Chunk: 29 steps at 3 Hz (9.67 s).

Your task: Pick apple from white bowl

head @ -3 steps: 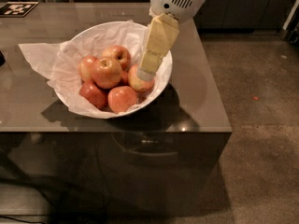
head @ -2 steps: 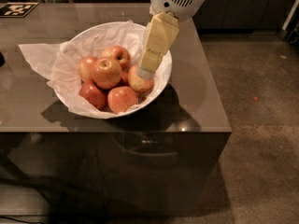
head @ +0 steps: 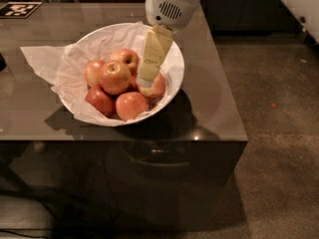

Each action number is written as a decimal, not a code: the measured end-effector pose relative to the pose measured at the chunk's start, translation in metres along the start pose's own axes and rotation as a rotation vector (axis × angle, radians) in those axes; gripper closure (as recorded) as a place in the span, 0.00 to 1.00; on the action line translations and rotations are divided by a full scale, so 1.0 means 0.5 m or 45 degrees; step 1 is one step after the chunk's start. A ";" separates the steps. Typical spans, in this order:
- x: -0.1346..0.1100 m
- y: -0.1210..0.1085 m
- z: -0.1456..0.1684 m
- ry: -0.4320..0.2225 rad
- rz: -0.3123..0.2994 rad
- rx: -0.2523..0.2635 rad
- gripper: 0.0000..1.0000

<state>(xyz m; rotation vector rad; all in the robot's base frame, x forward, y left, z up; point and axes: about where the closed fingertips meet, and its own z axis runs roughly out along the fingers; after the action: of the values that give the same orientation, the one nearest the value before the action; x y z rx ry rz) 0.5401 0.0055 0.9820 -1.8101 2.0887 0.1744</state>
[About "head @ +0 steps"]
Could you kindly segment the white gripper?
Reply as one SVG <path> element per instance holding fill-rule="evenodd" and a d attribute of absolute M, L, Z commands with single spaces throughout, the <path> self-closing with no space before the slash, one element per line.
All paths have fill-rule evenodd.
<path fill-rule="evenodd" d="M 172 32 L 190 21 L 200 0 L 146 0 L 146 15 L 153 26 L 146 34 L 138 67 L 137 84 L 150 88 L 172 45 Z"/>

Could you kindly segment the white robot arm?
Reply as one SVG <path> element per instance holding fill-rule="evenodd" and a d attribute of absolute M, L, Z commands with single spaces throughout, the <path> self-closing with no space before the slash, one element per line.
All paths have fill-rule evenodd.
<path fill-rule="evenodd" d="M 318 0 L 280 0 L 315 40 L 318 40 Z M 172 45 L 173 35 L 185 28 L 200 0 L 146 0 L 152 25 L 146 33 L 138 68 L 139 87 L 150 88 Z"/>

